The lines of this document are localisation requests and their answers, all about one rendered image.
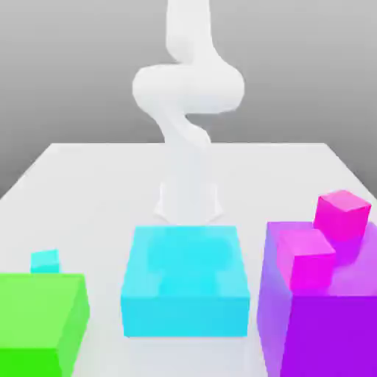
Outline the large cyan box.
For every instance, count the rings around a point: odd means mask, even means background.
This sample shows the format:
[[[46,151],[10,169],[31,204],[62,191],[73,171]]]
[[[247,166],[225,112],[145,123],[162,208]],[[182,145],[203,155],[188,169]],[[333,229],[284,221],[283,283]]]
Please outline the large cyan box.
[[[245,337],[250,291],[234,225],[134,230],[121,288],[127,337]]]

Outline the large green box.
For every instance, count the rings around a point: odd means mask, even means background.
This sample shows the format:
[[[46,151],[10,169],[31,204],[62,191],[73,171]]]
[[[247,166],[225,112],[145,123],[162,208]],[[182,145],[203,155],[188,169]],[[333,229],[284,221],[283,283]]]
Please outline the large green box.
[[[82,274],[0,273],[0,377],[72,377],[89,317]]]

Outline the small magenta cube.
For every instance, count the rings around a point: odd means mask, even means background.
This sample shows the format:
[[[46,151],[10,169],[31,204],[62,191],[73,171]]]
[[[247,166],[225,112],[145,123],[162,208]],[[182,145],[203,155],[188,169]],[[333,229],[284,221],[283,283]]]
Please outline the small magenta cube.
[[[372,205],[347,190],[318,197],[313,226],[331,241],[345,242],[362,238]]]
[[[328,287],[335,261],[335,249],[318,229],[280,232],[276,264],[291,291]]]

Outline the small cyan cube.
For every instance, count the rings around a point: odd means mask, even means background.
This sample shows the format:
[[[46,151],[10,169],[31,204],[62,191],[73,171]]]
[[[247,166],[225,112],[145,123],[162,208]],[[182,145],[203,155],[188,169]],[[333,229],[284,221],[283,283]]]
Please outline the small cyan cube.
[[[59,273],[60,259],[58,250],[44,250],[31,254],[31,273]]]

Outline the large purple box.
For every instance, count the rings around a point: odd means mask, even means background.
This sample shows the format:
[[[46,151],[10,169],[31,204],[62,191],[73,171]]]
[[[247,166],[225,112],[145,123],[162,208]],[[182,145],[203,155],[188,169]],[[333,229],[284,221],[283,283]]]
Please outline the large purple box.
[[[280,232],[310,222],[268,222],[257,326],[268,377],[377,377],[377,225],[342,252],[332,283],[293,294],[276,265]]]

